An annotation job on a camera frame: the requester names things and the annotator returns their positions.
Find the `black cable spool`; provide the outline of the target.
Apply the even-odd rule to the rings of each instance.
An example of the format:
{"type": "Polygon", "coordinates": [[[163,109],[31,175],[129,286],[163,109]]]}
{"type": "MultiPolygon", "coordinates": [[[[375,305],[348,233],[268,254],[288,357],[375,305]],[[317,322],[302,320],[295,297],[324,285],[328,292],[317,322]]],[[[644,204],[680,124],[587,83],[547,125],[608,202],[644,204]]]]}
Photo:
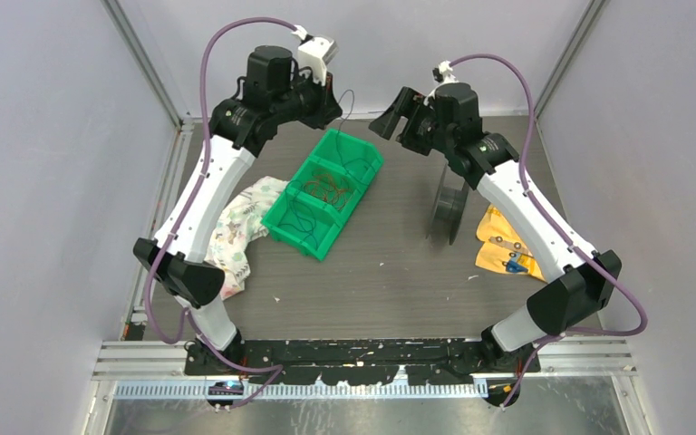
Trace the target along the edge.
{"type": "Polygon", "coordinates": [[[446,240],[452,246],[457,239],[467,206],[470,186],[444,165],[428,219],[426,238],[446,240]]]}

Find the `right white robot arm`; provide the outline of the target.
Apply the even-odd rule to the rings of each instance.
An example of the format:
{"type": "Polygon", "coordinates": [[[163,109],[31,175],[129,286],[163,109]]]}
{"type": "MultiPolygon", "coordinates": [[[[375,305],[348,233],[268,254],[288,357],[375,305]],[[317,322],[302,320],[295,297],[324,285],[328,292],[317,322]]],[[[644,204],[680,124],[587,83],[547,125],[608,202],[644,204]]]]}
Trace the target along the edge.
{"type": "Polygon", "coordinates": [[[504,136],[484,131],[478,95],[468,84],[442,84],[430,97],[404,87],[370,129],[424,156],[441,152],[455,174],[497,207],[545,278],[520,309],[483,332],[481,360],[491,371],[505,371],[520,347],[559,335],[607,306],[614,287],[598,271],[617,276],[620,258],[578,236],[520,179],[518,152],[504,136]]]}

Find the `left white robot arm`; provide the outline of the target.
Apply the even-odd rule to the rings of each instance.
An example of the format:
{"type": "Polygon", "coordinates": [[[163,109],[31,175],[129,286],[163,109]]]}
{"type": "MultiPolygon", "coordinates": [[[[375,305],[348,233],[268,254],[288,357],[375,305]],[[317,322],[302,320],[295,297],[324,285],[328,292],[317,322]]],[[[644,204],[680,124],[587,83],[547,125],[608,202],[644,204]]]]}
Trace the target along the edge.
{"type": "Polygon", "coordinates": [[[258,46],[237,78],[234,94],[204,122],[201,155],[175,207],[152,238],[140,238],[134,255],[147,269],[146,288],[159,282],[188,311],[210,346],[207,363],[234,373],[242,361],[240,333],[220,295],[227,274],[205,259],[209,238],[237,183],[281,125],[298,121],[324,129],[341,116],[327,65],[337,53],[323,37],[295,52],[258,46]]]}

